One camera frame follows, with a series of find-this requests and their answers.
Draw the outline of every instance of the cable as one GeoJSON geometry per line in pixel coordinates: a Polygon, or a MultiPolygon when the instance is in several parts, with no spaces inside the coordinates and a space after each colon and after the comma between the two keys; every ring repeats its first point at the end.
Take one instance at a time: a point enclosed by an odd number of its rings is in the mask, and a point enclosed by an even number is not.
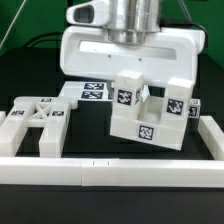
{"type": "Polygon", "coordinates": [[[53,41],[55,41],[55,42],[61,42],[61,40],[59,40],[59,39],[45,39],[45,40],[39,40],[39,41],[33,43],[32,45],[30,45],[30,47],[34,47],[34,46],[36,46],[37,44],[42,43],[42,42],[51,42],[51,41],[52,41],[52,42],[53,42],[53,41]]]}
{"type": "Polygon", "coordinates": [[[190,15],[190,13],[189,13],[189,11],[187,9],[187,6],[186,6],[184,0],[178,0],[178,2],[179,2],[179,5],[180,5],[180,7],[181,7],[181,9],[182,9],[182,11],[183,11],[187,21],[192,22],[191,15],[190,15]]]}
{"type": "Polygon", "coordinates": [[[33,42],[41,39],[41,38],[44,38],[44,37],[50,37],[50,36],[57,36],[57,35],[62,35],[63,32],[51,32],[51,33],[44,33],[44,34],[41,34],[39,36],[36,36],[34,38],[32,38],[31,40],[29,40],[28,42],[26,42],[23,47],[28,47],[30,44],[32,44],[33,42]]]}
{"type": "Polygon", "coordinates": [[[19,17],[19,15],[20,15],[21,11],[23,10],[23,8],[24,8],[24,6],[25,6],[25,4],[26,4],[26,1],[27,1],[27,0],[24,0],[23,3],[21,4],[19,10],[17,11],[17,13],[16,13],[16,15],[15,15],[15,17],[14,17],[12,23],[10,24],[10,26],[9,26],[7,32],[6,32],[4,38],[2,39],[2,42],[1,42],[1,44],[0,44],[0,51],[1,51],[1,49],[2,49],[2,47],[3,47],[3,45],[4,45],[4,43],[5,43],[5,41],[7,40],[8,36],[9,36],[9,33],[11,32],[11,30],[12,30],[12,28],[13,28],[13,26],[14,26],[16,20],[18,19],[18,17],[19,17]]]}

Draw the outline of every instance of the h-shaped block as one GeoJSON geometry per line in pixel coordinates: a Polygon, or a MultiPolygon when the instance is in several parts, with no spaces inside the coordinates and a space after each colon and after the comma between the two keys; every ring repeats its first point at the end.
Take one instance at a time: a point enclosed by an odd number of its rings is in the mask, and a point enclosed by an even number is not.
{"type": "Polygon", "coordinates": [[[40,157],[61,157],[70,111],[77,105],[71,98],[16,98],[0,126],[0,156],[14,157],[28,128],[44,128],[39,141],[40,157]]]}

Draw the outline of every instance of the black surface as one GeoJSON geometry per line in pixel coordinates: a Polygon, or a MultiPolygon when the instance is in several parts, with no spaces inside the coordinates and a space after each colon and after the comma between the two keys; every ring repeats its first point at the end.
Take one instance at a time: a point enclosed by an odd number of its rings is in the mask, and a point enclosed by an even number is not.
{"type": "MultiPolygon", "coordinates": [[[[0,110],[18,96],[57,96],[65,80],[59,51],[15,49],[0,58],[0,110]]],[[[224,71],[199,58],[193,97],[223,127],[224,71]]],[[[109,136],[111,104],[79,104],[72,112],[63,157],[212,159],[189,120],[181,152],[109,136]]],[[[38,156],[41,129],[30,129],[17,156],[38,156]]],[[[223,189],[0,186],[0,223],[223,223],[223,189]]]]}

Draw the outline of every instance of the black cable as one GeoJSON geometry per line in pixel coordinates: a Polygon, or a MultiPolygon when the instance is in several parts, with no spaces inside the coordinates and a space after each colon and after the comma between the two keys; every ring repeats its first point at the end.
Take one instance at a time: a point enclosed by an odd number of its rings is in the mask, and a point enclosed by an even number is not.
{"type": "Polygon", "coordinates": [[[39,40],[41,38],[50,37],[50,36],[57,36],[57,35],[62,35],[62,34],[63,34],[63,32],[51,32],[51,33],[41,34],[39,36],[36,36],[36,37],[32,38],[28,42],[26,42],[23,45],[23,47],[28,47],[30,44],[32,44],[33,42],[35,42],[36,40],[39,40]]]}
{"type": "Polygon", "coordinates": [[[42,42],[61,42],[59,39],[45,39],[45,40],[39,40],[34,42],[30,47],[35,47],[37,44],[42,43],[42,42]]]}

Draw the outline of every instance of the metal cylinder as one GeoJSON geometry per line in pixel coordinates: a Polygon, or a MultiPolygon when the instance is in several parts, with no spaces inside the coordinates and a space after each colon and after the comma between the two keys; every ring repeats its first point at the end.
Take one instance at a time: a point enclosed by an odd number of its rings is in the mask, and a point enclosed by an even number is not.
{"type": "Polygon", "coordinates": [[[109,39],[116,43],[144,43],[147,32],[159,31],[161,0],[111,0],[109,39]]]}

